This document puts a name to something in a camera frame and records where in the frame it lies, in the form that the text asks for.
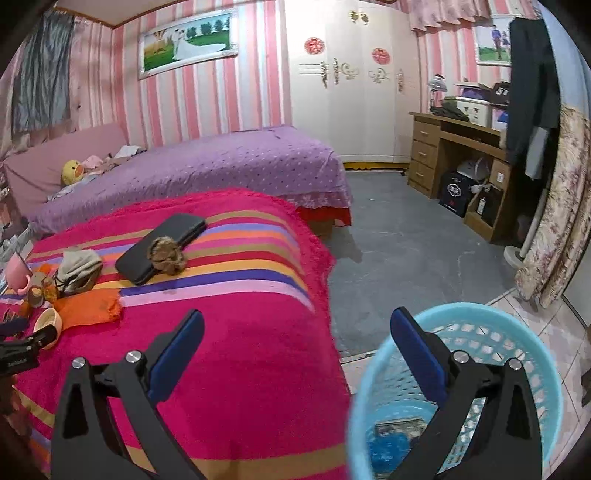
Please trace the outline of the orange plastic bag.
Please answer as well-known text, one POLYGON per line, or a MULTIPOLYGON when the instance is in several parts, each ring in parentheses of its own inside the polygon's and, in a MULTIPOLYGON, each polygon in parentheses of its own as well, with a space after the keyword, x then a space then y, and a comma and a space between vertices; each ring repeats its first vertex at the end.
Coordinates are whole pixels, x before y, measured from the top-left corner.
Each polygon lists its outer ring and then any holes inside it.
POLYGON ((60 298, 53 303, 60 315, 62 329, 117 322, 122 305, 117 289, 99 289, 60 298))

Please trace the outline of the black white snack bag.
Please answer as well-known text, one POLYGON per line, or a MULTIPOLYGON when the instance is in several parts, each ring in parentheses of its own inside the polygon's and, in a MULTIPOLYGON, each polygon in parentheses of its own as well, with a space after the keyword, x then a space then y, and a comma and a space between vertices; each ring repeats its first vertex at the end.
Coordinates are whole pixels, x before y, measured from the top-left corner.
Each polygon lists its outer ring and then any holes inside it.
POLYGON ((377 422, 374 426, 376 436, 404 435, 409 441, 422 436, 428 423, 421 417, 390 419, 377 422))

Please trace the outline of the beige cloth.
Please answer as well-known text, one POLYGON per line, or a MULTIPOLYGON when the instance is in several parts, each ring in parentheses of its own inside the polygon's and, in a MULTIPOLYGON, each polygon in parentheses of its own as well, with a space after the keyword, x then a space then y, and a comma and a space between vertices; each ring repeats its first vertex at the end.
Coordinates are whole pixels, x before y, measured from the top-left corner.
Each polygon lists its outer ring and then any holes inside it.
POLYGON ((66 250, 55 274, 58 292, 69 296, 91 290, 102 266, 102 258, 94 250, 66 250))

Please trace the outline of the blue plastic bag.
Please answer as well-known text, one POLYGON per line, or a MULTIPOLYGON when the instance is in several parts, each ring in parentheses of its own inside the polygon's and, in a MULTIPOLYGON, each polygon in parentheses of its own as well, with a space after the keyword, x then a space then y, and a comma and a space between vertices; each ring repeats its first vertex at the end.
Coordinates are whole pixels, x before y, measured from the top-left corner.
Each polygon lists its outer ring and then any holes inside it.
POLYGON ((393 472, 410 451, 410 441, 404 433, 378 435, 368 443, 370 464, 376 474, 393 472))

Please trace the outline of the brown paper ball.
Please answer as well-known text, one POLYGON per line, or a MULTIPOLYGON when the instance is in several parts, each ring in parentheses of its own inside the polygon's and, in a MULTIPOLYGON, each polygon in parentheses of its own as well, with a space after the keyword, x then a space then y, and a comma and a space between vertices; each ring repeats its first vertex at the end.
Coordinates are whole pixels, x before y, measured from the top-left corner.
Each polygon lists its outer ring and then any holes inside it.
POLYGON ((186 267, 182 248, 169 236, 153 240, 147 250, 147 259, 156 271, 169 276, 179 274, 186 267))

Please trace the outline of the light blue trash basket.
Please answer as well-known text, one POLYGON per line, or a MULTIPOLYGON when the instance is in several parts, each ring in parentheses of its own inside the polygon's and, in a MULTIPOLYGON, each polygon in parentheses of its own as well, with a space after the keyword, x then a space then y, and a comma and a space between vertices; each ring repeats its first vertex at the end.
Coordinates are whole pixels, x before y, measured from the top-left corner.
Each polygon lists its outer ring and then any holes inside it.
POLYGON ((543 342, 513 316, 450 303, 393 311, 349 414, 353 479, 539 479, 563 418, 561 379, 543 342), (376 474, 377 422, 421 417, 396 470, 376 474))

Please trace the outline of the pink pig mug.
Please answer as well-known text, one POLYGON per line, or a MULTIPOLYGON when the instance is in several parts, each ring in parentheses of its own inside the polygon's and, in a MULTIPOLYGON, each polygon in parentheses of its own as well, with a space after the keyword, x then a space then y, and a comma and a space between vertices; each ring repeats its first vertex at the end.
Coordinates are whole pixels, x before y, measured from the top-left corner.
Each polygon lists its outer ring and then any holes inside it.
POLYGON ((32 272, 19 253, 15 252, 11 256, 6 264, 4 273, 9 289, 13 290, 19 296, 27 294, 30 288, 32 272))

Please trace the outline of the black phone case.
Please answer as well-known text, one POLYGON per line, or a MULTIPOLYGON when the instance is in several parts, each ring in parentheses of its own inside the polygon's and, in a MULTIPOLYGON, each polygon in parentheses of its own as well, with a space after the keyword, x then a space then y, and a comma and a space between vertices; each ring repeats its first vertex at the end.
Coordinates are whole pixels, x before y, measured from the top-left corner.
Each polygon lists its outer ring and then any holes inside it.
POLYGON ((159 273, 180 273, 186 266, 183 249, 205 229, 204 218, 172 215, 126 250, 116 260, 115 269, 133 285, 143 285, 159 273))

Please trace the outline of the floral curtain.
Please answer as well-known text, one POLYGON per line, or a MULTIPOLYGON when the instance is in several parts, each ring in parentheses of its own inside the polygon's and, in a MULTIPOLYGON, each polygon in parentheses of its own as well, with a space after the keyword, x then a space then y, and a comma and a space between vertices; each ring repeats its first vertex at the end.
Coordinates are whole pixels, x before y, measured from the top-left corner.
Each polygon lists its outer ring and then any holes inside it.
POLYGON ((562 295, 590 237, 590 120, 563 106, 555 169, 516 288, 546 308, 562 295))

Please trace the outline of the pink headboard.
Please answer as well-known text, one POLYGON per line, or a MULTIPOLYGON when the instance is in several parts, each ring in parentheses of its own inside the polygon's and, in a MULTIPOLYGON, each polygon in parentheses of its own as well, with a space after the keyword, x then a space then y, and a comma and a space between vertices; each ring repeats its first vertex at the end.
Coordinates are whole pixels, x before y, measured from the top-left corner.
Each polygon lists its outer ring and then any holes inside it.
POLYGON ((19 213, 29 219, 61 188, 61 171, 68 160, 105 157, 126 144, 120 125, 111 123, 69 133, 7 157, 3 171, 19 213))

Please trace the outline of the striped magenta blanket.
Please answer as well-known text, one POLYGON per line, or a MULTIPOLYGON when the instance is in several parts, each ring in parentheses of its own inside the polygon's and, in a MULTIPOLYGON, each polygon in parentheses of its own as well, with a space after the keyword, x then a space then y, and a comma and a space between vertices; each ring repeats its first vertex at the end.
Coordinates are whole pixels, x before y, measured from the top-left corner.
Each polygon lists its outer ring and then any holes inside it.
POLYGON ((38 241, 37 269, 88 249, 93 288, 37 366, 5 479, 345 479, 351 393, 332 340, 334 259, 286 200, 243 189, 141 202, 38 241))

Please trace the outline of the yellow duck plush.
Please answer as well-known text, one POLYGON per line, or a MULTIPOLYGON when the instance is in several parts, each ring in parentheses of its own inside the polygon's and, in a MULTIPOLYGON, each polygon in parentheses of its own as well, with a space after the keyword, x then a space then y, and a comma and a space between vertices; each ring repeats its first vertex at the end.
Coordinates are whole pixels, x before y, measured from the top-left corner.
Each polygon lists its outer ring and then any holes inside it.
POLYGON ((61 184, 63 186, 73 185, 83 179, 85 167, 77 160, 68 160, 61 171, 61 184))

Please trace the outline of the wooden desk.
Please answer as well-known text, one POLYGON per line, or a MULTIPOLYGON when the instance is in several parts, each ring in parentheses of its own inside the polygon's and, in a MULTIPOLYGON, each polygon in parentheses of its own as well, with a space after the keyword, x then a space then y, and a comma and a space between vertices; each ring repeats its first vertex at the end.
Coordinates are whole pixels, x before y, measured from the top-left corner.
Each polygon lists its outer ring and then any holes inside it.
POLYGON ((510 236, 516 219, 512 167, 501 133, 433 114, 413 112, 408 184, 464 218, 486 241, 510 236))

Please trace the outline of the black box under desk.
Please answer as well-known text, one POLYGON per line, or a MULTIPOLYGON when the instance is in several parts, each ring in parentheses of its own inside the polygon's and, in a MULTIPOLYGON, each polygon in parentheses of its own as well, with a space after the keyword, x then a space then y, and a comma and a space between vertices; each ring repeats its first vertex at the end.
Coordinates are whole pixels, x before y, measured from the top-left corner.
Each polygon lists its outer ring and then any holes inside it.
POLYGON ((476 182, 465 175, 449 171, 442 177, 439 204, 464 218, 474 194, 472 187, 476 182))

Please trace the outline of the grey hanging cloth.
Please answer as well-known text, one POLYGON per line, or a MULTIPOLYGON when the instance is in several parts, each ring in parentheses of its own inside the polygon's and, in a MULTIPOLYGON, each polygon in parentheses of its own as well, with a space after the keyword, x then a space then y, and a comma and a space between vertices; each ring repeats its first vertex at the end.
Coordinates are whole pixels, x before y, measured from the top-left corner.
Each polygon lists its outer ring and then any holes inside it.
POLYGON ((50 10, 25 41, 12 96, 12 132, 30 133, 70 120, 70 53, 75 17, 50 10))

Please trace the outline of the white storage box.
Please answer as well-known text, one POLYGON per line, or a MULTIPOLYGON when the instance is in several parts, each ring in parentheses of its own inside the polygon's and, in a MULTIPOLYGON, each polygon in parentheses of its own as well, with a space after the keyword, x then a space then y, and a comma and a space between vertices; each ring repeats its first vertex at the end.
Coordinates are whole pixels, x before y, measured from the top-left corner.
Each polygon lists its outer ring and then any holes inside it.
POLYGON ((492 105, 486 100, 454 96, 452 104, 469 118, 473 124, 490 128, 492 122, 492 105))

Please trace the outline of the dark hanging clothes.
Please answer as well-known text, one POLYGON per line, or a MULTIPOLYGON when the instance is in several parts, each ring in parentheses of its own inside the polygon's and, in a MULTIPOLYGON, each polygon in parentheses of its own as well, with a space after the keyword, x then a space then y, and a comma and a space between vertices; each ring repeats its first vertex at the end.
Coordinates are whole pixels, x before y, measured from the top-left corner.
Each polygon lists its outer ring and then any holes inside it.
POLYGON ((507 161, 533 180, 556 158, 560 90, 546 24, 516 18, 510 23, 511 82, 506 136, 507 161))

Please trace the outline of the framed wedding picture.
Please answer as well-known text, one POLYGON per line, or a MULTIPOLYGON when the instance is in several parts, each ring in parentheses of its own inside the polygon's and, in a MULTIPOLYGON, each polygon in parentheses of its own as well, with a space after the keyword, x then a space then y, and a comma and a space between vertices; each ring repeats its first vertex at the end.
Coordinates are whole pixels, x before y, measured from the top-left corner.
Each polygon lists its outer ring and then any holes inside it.
POLYGON ((238 12, 223 9, 185 17, 138 38, 140 80, 176 68, 238 55, 238 12))

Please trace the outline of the small framed photo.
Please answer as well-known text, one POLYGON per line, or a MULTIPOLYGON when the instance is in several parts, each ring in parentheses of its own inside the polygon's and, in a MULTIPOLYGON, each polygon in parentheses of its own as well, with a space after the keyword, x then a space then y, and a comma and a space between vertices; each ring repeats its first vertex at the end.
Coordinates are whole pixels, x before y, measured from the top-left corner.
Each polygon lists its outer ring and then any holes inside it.
POLYGON ((511 64, 511 15, 493 15, 476 24, 476 59, 479 65, 509 66, 511 64))

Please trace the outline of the white wardrobe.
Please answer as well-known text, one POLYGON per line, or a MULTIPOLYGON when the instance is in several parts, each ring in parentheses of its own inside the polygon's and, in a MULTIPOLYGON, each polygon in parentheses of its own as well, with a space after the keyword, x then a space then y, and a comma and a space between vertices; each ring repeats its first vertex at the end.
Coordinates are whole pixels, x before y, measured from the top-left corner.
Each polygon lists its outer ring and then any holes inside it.
POLYGON ((422 95, 407 13, 368 1, 287 1, 294 127, 345 163, 407 164, 422 95))

